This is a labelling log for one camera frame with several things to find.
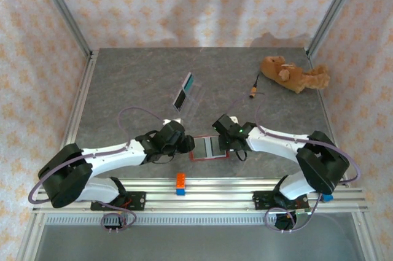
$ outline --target gray table surface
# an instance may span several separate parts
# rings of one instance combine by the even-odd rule
[[[192,122],[185,121],[192,136],[215,135],[212,124],[234,99],[251,89],[259,64],[269,55],[283,55],[288,62],[309,69],[303,49],[294,48],[146,48],[101,49],[96,61],[76,143],[79,147],[104,147],[126,141],[117,127],[117,114],[127,106],[151,109],[164,119],[178,117],[172,103],[188,72],[203,83],[205,94]],[[239,123],[254,122],[254,112],[263,103],[259,119],[263,126],[295,134],[320,130],[327,134],[324,110],[315,90],[295,94],[260,76],[254,99],[243,99],[230,115]],[[160,122],[149,114],[129,112],[122,122],[132,136],[159,130]],[[299,170],[296,163],[266,153],[249,153],[246,164],[234,154],[230,158],[191,162],[178,155],[167,165],[146,164],[113,170],[103,177],[282,177]]]

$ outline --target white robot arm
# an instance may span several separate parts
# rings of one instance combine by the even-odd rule
[[[219,133],[222,150],[268,152],[299,163],[302,170],[284,176],[273,190],[274,202],[283,208],[287,201],[313,191],[331,194],[349,167],[349,162],[338,153],[304,142],[317,140],[333,144],[318,131],[310,136],[266,129],[262,132],[253,123],[241,127],[236,118],[227,115],[221,116],[213,127]],[[121,206],[127,202],[127,192],[121,182],[114,177],[101,179],[96,176],[124,166],[155,162],[162,155],[173,157],[190,152],[195,147],[194,140],[184,132],[179,122],[166,120],[160,131],[150,131],[117,146],[79,149],[76,144],[69,144],[40,170],[38,176],[42,180],[49,172],[53,173],[42,185],[54,208],[84,200]],[[271,137],[267,132],[291,139]],[[74,163],[65,163],[77,157],[80,159]],[[61,164],[66,166],[54,171]]]
[[[124,166],[137,166],[155,162],[162,155],[173,157],[190,152],[195,147],[191,136],[176,120],[165,120],[160,131],[150,131],[128,143],[101,149],[80,149],[76,144],[64,146],[38,173],[54,208],[62,208],[74,201],[102,201],[113,206],[126,203],[127,192],[115,178],[96,176]],[[71,159],[79,158],[67,164]]]
[[[244,151],[245,154],[247,151],[268,152],[300,165],[301,171],[284,176],[275,188],[274,199],[282,208],[285,208],[286,200],[294,200],[313,191],[332,194],[349,168],[348,160],[342,155],[315,145],[319,141],[334,146],[320,131],[311,135],[287,134],[266,128],[260,131],[254,123],[247,122],[240,126],[236,117],[227,115],[222,115],[213,127],[219,133],[222,150]]]

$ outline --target patterned wallpaper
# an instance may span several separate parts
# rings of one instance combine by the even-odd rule
[[[91,49],[293,46],[332,0],[65,0]]]
[[[341,147],[364,172],[386,260],[393,260],[393,0],[348,0],[319,49],[330,67],[324,90]]]
[[[0,0],[0,260],[15,260],[29,189],[59,149],[85,57],[51,0]]]

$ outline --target brown teddy bear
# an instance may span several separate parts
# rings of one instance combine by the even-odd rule
[[[304,88],[324,89],[330,77],[326,66],[304,72],[293,63],[286,64],[283,56],[268,56],[260,64],[262,74],[285,88],[300,93]]]

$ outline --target clear plastic card holder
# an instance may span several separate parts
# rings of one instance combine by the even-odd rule
[[[202,83],[189,72],[172,104],[183,122],[192,121],[204,91]]]

